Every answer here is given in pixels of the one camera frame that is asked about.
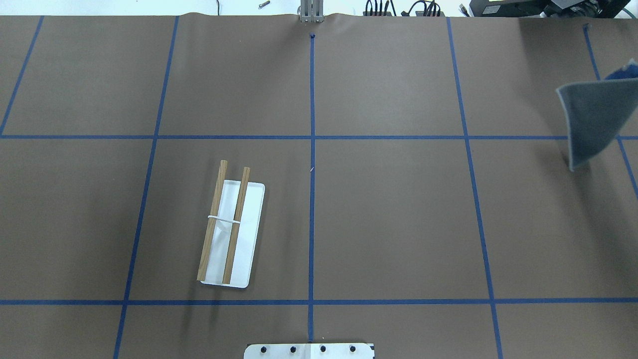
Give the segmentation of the grey blue towel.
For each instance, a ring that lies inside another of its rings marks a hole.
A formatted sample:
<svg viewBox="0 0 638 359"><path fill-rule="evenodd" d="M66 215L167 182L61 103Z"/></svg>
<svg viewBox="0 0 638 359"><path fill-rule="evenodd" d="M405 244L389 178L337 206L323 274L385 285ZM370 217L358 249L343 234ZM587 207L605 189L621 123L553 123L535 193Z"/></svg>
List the grey blue towel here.
<svg viewBox="0 0 638 359"><path fill-rule="evenodd" d="M556 89L565 114L568 168L574 172L602 152L637 110L638 64L632 58L603 80Z"/></svg>

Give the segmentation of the aluminium frame post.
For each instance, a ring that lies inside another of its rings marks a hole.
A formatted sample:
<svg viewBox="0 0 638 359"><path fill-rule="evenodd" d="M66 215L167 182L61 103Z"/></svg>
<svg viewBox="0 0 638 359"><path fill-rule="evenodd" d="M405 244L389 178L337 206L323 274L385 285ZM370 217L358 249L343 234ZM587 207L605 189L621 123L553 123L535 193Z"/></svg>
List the aluminium frame post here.
<svg viewBox="0 0 638 359"><path fill-rule="evenodd" d="M301 23L322 23L324 21L323 0L301 0L299 19Z"/></svg>

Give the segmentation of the black monitor stand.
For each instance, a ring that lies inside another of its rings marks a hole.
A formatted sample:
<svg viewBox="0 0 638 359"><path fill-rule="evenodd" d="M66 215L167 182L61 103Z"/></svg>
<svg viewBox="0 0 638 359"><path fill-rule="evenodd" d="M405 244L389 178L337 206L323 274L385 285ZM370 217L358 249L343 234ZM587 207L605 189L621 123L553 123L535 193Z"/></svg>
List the black monitor stand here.
<svg viewBox="0 0 638 359"><path fill-rule="evenodd" d="M471 0L474 17L615 18L629 0Z"/></svg>

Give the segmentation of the white wooden towel rack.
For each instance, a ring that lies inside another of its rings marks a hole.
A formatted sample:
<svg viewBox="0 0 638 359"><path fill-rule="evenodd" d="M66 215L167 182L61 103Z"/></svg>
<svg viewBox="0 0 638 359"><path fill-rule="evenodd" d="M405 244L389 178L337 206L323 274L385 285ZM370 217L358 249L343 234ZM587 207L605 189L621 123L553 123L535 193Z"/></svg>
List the white wooden towel rack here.
<svg viewBox="0 0 638 359"><path fill-rule="evenodd" d="M250 168L239 181L226 179L220 162L196 279L201 284L246 289L257 250L265 186L249 181Z"/></svg>

